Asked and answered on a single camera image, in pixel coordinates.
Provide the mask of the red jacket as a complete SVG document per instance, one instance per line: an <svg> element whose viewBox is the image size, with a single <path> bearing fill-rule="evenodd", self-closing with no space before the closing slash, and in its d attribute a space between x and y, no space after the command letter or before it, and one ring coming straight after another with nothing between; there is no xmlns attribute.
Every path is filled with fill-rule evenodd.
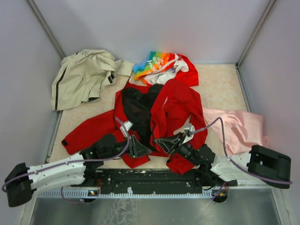
<svg viewBox="0 0 300 225"><path fill-rule="evenodd" d="M173 136L186 120L190 120L196 129L206 126L200 94L186 84L175 79L151 87L127 83L116 93L112 110L84 121L61 143L71 155L88 148L107 134L122 142L125 137L116 118L132 122L130 134L136 135L143 145L150 146L151 155L168 157L166 165L174 173L184 174L197 166L189 156L179 153L170 156L154 142Z"/></svg>

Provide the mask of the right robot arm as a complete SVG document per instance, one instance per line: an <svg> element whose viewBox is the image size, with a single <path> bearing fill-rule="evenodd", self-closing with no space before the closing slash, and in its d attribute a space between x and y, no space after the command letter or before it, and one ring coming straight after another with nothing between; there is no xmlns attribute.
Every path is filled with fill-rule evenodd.
<svg viewBox="0 0 300 225"><path fill-rule="evenodd" d="M206 144L194 149L189 144L194 134L194 131L180 132L154 142L171 157L179 156L197 166L216 186L233 180L252 179L281 189L288 189L292 184L290 157L260 145L252 146L250 152L218 157Z"/></svg>

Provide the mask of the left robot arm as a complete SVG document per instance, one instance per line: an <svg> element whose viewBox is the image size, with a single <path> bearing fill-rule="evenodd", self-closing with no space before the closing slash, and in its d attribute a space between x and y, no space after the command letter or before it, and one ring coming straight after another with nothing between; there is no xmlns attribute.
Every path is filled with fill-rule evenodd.
<svg viewBox="0 0 300 225"><path fill-rule="evenodd" d="M98 180L94 171L105 161L122 156L141 159L151 152L135 135L130 135L123 142L117 142L112 134L104 135L90 147L66 159L37 166L17 164L5 178L2 191L7 194L9 207L18 207L48 190L83 183L94 185Z"/></svg>

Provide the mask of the beige jacket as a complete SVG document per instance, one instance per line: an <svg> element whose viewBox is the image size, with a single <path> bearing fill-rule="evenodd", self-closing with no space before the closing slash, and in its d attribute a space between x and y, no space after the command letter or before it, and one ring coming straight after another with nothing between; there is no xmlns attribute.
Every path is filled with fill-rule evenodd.
<svg viewBox="0 0 300 225"><path fill-rule="evenodd" d="M52 83L52 110L63 111L98 101L100 92L119 76L131 76L130 61L116 60L106 50L84 49L65 57Z"/></svg>

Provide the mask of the pink satin cloth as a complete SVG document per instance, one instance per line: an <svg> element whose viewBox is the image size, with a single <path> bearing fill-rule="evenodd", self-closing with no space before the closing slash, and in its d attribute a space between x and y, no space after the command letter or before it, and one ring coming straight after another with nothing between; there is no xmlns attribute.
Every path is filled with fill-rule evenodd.
<svg viewBox="0 0 300 225"><path fill-rule="evenodd" d="M237 155L249 152L253 145L268 147L268 138L263 134L263 116L246 111L222 111L203 108L207 123L222 118L225 131L226 152Z"/></svg>

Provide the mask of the rainbow white red garment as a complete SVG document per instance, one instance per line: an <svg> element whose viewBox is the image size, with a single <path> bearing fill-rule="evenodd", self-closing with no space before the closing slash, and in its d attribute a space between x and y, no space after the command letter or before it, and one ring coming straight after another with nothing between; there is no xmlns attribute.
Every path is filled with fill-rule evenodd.
<svg viewBox="0 0 300 225"><path fill-rule="evenodd" d="M199 74L188 57L177 53L150 52L146 59L132 67L134 80L147 86L166 84L171 79L188 87L199 85Z"/></svg>

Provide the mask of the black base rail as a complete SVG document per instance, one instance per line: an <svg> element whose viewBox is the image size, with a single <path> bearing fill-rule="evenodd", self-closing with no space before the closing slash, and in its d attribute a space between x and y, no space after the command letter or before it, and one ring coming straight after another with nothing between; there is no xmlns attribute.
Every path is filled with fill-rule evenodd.
<svg viewBox="0 0 300 225"><path fill-rule="evenodd" d="M200 194L226 184L236 187L237 180L223 181L207 169L192 169L176 174L168 169L97 169L85 175L82 184L72 187L94 187L101 192L121 193L131 187L135 194Z"/></svg>

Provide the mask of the right aluminium frame post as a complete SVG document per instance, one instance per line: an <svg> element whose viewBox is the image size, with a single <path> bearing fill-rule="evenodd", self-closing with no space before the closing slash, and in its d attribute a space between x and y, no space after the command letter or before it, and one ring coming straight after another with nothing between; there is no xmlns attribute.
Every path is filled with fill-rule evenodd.
<svg viewBox="0 0 300 225"><path fill-rule="evenodd" d="M269 16L271 15L272 11L275 8L275 5L277 3L277 0L269 0L267 6L265 7L262 16L258 20L257 25L255 26L241 56L239 57L239 60L236 63L236 68L240 69L243 62L245 61L247 55L250 53L250 50L252 49L253 45L255 44L255 41L259 37L263 26L265 25L266 21L268 20Z"/></svg>

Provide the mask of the aluminium frame post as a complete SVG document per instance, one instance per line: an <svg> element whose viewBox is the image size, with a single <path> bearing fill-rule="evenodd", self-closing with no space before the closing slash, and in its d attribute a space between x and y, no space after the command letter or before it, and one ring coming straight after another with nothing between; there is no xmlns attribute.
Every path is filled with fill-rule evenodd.
<svg viewBox="0 0 300 225"><path fill-rule="evenodd" d="M62 47L60 46L57 38L55 37L53 31L50 28L50 26L46 22L44 16L40 12L37 4L33 0L26 0L26 3L28 4L28 6L30 7L32 13L34 14L36 19L38 20L39 24L41 25L44 33L46 34L46 36L47 36L48 40L50 41L50 43L52 44L52 46L54 47L56 53L59 55L59 57L61 59L63 59L66 56L65 52L62 49Z"/></svg>
<svg viewBox="0 0 300 225"><path fill-rule="evenodd" d="M257 25L255 26L241 56L239 57L239 60L236 63L236 68L240 69L243 62L245 61L247 55L250 53L250 50L252 49L253 45L255 44L255 41L259 37L263 26L265 25L266 21L268 20L269 16L271 15L272 11L275 8L275 5L277 3L277 0L269 0L267 6L265 7L262 16L258 20Z"/></svg>

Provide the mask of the left aluminium frame post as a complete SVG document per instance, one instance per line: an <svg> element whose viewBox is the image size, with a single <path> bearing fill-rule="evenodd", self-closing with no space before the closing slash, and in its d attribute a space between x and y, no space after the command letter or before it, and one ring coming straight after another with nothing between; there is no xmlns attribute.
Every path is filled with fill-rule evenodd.
<svg viewBox="0 0 300 225"><path fill-rule="evenodd" d="M30 7L32 13L34 14L36 19L38 20L39 24L41 25L44 33L46 34L46 36L47 36L48 40L50 41L50 43L52 44L52 46L54 47L56 53L59 55L59 57L61 59L63 59L66 56L65 52L62 49L62 47L60 46L57 38L55 37L53 31L50 28L50 26L46 22L44 16L40 12L37 4L33 0L26 0L26 3L28 4L28 6Z"/></svg>

